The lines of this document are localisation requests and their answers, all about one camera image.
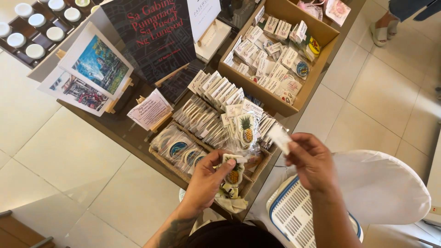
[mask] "white tiled floor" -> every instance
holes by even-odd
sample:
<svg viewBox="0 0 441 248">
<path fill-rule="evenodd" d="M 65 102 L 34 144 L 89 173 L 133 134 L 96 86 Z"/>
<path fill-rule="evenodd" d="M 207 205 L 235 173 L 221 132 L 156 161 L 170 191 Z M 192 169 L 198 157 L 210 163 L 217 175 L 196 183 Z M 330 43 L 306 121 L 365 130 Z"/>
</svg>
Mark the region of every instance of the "white tiled floor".
<svg viewBox="0 0 441 248">
<path fill-rule="evenodd" d="M 295 131 L 317 135 L 333 152 L 394 155 L 426 182 L 441 119 L 434 92 L 441 85 L 440 13 L 406 20 L 378 48 L 368 26 L 386 8 L 387 0 L 366 1 Z M 3 82 L 13 82 L 0 83 L 0 116 L 7 120 L 0 122 L 0 211 L 13 210 L 61 248 L 142 246 L 178 204 L 179 188 L 36 91 L 38 83 L 24 77 L 29 69 L 8 54 L 0 52 L 0 64 Z M 422 222 L 363 230 L 366 248 L 441 240 Z"/>
</svg>

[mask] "table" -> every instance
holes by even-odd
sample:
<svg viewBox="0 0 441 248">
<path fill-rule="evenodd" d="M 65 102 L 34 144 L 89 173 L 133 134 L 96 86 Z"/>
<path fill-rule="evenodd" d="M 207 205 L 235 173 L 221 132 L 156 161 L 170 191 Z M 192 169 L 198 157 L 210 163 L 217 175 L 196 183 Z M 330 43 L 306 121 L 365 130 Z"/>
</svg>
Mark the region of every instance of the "table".
<svg viewBox="0 0 441 248">
<path fill-rule="evenodd" d="M 327 63 L 323 68 L 323 71 L 321 72 L 319 78 L 317 79 L 314 88 L 311 91 L 311 94 L 309 95 L 308 100 L 306 101 L 303 108 L 297 114 L 287 118 L 283 118 L 281 115 L 275 115 L 276 119 L 279 122 L 281 122 L 286 128 L 288 128 L 290 131 L 294 130 L 295 126 L 300 120 L 300 117 L 305 111 L 306 106 L 311 100 L 321 80 L 323 79 L 323 76 L 328 70 L 329 65 L 332 63 L 337 51 L 340 49 L 341 44 L 348 35 L 348 32 L 351 29 L 352 24 L 354 23 L 356 17 L 358 16 L 365 1 L 366 0 L 343 1 L 351 8 L 351 12 L 349 13 L 349 16 L 346 18 L 346 21 L 342 27 L 339 27 L 338 25 L 332 23 L 330 19 L 324 16 L 323 22 L 325 22 L 326 24 L 330 25 L 331 27 L 339 31 L 340 35 L 337 43 L 334 46 L 334 50 L 329 56 Z M 220 58 L 226 52 L 226 49 L 230 46 L 234 38 L 235 38 L 235 34 L 231 34 L 230 37 L 226 40 L 226 42 L 219 49 L 219 51 L 216 53 L 216 55 L 214 55 L 213 59 L 207 65 L 207 69 L 206 69 L 207 72 L 213 73 L 216 70 Z M 99 130 L 100 132 L 111 138 L 120 146 L 131 152 L 133 155 L 144 161 L 146 164 L 151 166 L 161 175 L 168 178 L 170 181 L 172 181 L 179 187 L 186 189 L 188 184 L 180 177 L 178 177 L 174 172 L 169 170 L 165 165 L 163 165 L 149 152 L 149 141 L 151 141 L 153 133 L 143 129 L 141 126 L 137 125 L 135 122 L 133 122 L 130 118 L 126 116 L 129 110 L 137 105 L 136 99 L 139 98 L 140 95 L 146 97 L 153 91 L 153 88 L 151 88 L 147 84 L 144 84 L 137 76 L 133 76 L 132 78 L 133 78 L 134 86 L 128 87 L 128 89 L 124 92 L 121 99 L 118 101 L 118 103 L 114 108 L 114 110 L 116 111 L 115 114 L 104 113 L 101 117 L 97 117 L 79 108 L 76 108 L 68 103 L 65 103 L 61 100 L 58 100 L 58 102 L 67 109 L 69 109 L 70 111 L 72 111 L 74 114 L 85 120 L 87 123 L 95 127 L 97 130 Z M 175 110 L 180 109 L 192 95 L 193 93 L 191 91 L 187 91 L 187 93 L 181 98 L 178 104 L 176 104 L 173 108 Z M 269 111 L 272 114 L 276 113 L 276 111 L 273 109 L 265 109 L 265 111 Z M 162 130 L 171 120 L 172 119 L 170 118 L 168 121 L 166 121 L 161 127 L 159 127 L 158 130 Z M 230 220 L 232 222 L 243 222 L 245 216 L 247 215 L 248 211 L 253 205 L 254 200 L 259 194 L 260 189 L 262 188 L 266 178 L 268 177 L 274 164 L 276 163 L 278 157 L 280 156 L 280 153 L 281 153 L 280 149 L 277 149 L 277 151 L 271 157 L 267 166 L 265 167 L 265 169 L 262 171 L 259 178 L 255 182 L 254 186 L 251 188 L 250 192 L 245 197 L 245 199 L 249 202 L 248 208 L 246 210 L 238 214 L 230 215 L 228 212 L 226 212 L 216 203 L 214 203 L 211 206 L 211 208 L 220 215 L 222 215 L 227 220 Z"/>
</svg>

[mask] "white chair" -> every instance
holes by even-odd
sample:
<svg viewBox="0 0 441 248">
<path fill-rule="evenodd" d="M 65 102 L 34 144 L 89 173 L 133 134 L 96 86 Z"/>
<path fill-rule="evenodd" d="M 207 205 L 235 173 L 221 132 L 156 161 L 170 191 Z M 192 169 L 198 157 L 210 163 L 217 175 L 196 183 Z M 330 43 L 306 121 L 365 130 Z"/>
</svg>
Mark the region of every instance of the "white chair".
<svg viewBox="0 0 441 248">
<path fill-rule="evenodd" d="M 419 176 L 405 163 L 378 151 L 333 154 L 348 211 L 360 224 L 406 225 L 421 220 L 430 209 L 430 195 Z M 280 157 L 257 196 L 250 218 L 260 219 L 286 247 L 293 245 L 271 222 L 266 203 L 279 186 L 296 174 Z"/>
</svg>

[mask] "cardboard box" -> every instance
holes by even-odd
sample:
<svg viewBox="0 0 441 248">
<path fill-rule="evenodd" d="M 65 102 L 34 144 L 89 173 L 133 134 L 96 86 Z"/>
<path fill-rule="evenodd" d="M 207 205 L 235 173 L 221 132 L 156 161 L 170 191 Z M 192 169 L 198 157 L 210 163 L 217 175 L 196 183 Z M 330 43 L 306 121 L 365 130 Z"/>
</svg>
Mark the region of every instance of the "cardboard box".
<svg viewBox="0 0 441 248">
<path fill-rule="evenodd" d="M 312 35 L 312 37 L 314 37 L 321 47 L 320 56 L 314 61 L 315 64 L 310 68 L 309 75 L 302 87 L 302 90 L 297 95 L 294 104 L 289 105 L 276 95 L 266 90 L 264 87 L 256 84 L 254 81 L 240 74 L 223 62 L 225 57 L 232 50 L 237 39 L 241 35 L 244 35 L 247 29 L 251 26 L 257 12 L 258 11 L 256 11 L 248 20 L 243 29 L 237 35 L 234 42 L 227 49 L 227 52 L 221 58 L 218 71 L 221 75 L 227 77 L 230 82 L 234 82 L 234 84 L 236 84 L 238 87 L 242 87 L 244 91 L 259 99 L 265 104 L 266 107 L 277 111 L 282 116 L 288 117 L 298 113 L 305 104 L 315 82 L 317 81 L 322 69 L 326 64 L 326 61 L 328 60 L 329 55 L 332 52 L 332 49 L 338 39 L 339 32 L 304 12 L 289 0 L 266 0 L 266 14 L 274 16 L 280 20 L 285 20 L 292 25 L 300 23 L 300 21 L 303 20 L 308 27 L 309 33 Z"/>
</svg>

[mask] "tattoo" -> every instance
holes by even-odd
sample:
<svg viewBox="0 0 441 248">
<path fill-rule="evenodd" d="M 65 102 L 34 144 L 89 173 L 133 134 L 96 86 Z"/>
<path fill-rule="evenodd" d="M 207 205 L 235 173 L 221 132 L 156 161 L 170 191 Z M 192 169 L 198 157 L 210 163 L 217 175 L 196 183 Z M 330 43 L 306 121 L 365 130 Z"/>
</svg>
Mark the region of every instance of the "tattoo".
<svg viewBox="0 0 441 248">
<path fill-rule="evenodd" d="M 158 248 L 184 247 L 197 218 L 172 221 L 170 227 L 161 234 Z"/>
</svg>

